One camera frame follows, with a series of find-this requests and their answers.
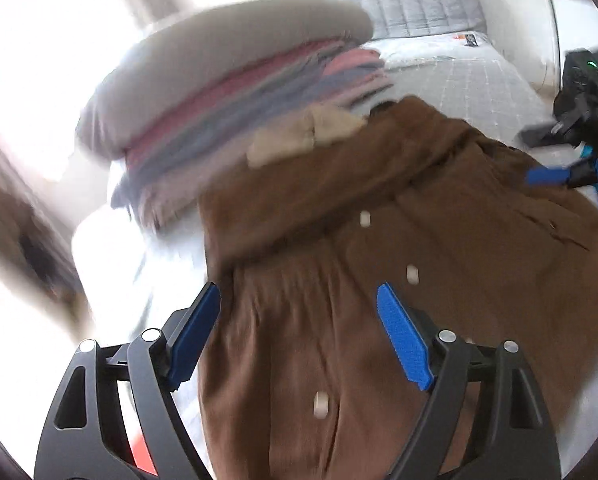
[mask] black gripper frame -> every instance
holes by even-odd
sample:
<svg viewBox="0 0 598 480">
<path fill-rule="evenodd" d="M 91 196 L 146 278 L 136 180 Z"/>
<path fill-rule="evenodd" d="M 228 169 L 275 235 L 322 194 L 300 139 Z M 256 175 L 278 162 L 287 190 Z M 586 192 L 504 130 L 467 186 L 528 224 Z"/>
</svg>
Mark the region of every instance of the black gripper frame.
<svg viewBox="0 0 598 480">
<path fill-rule="evenodd" d="M 171 392 L 189 380 L 219 313 L 216 285 L 161 330 L 131 343 L 80 345 L 59 385 L 39 442 L 39 480 L 211 480 L 179 417 Z M 137 467 L 124 429 L 118 381 L 130 381 L 157 476 Z"/>
<path fill-rule="evenodd" d="M 560 480 L 556 434 L 522 349 L 459 335 L 444 342 L 425 312 L 401 306 L 428 346 L 435 380 L 387 480 Z M 458 468 L 440 474 L 470 382 L 480 382 L 480 392 L 466 451 Z"/>
</svg>

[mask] brown garment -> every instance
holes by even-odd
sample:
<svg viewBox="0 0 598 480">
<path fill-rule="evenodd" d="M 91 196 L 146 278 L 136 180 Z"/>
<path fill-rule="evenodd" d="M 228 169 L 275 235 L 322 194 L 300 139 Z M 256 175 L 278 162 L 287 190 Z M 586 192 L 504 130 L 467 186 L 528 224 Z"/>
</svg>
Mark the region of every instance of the brown garment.
<svg viewBox="0 0 598 480">
<path fill-rule="evenodd" d="M 378 319 L 383 282 L 465 338 L 518 341 L 558 424 L 598 359 L 598 211 L 525 187 L 533 164 L 406 98 L 346 142 L 205 193 L 222 304 L 200 394 L 217 478 L 384 478 L 426 396 Z"/>
</svg>

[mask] blue gripper pad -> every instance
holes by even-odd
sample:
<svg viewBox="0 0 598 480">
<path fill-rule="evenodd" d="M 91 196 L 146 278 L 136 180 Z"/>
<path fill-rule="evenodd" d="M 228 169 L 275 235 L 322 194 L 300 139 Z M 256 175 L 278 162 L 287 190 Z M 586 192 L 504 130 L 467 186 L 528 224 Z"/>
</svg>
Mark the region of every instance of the blue gripper pad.
<svg viewBox="0 0 598 480">
<path fill-rule="evenodd" d="M 561 186 L 569 178 L 569 168 L 532 168 L 525 174 L 525 183 L 528 186 Z"/>
<path fill-rule="evenodd" d="M 176 390 L 181 383 L 189 381 L 195 370 L 199 356 L 204 349 L 205 342 L 210 336 L 215 321 L 219 316 L 221 295 L 219 287 L 212 284 L 208 290 L 200 293 L 201 298 L 192 316 L 188 319 L 181 334 L 172 346 L 170 355 L 170 370 L 166 377 L 167 384 Z"/>
<path fill-rule="evenodd" d="M 421 391 L 427 390 L 434 380 L 428 347 L 387 283 L 377 290 L 377 311 L 406 377 L 416 383 Z"/>
</svg>

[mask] red object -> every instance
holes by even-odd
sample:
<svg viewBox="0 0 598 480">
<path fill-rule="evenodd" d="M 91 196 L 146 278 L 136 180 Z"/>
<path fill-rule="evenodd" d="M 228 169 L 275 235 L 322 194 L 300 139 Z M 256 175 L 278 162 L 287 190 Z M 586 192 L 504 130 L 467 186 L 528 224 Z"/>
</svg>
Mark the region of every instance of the red object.
<svg viewBox="0 0 598 480">
<path fill-rule="evenodd" d="M 138 468 L 146 471 L 147 473 L 157 475 L 157 471 L 154 469 L 153 460 L 150 458 L 150 453 L 148 452 L 146 441 L 144 440 L 144 436 L 142 434 L 140 434 L 132 443 L 130 449 L 133 452 L 135 464 L 137 464 Z"/>
</svg>

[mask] bright window light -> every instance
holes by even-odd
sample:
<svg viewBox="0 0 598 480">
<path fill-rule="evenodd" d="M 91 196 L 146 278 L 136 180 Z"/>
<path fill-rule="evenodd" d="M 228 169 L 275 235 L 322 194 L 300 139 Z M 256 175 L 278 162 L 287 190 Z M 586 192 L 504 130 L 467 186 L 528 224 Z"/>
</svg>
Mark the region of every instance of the bright window light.
<svg viewBox="0 0 598 480">
<path fill-rule="evenodd" d="M 97 83 L 140 31 L 124 0 L 0 0 L 0 145 L 58 180 Z"/>
</svg>

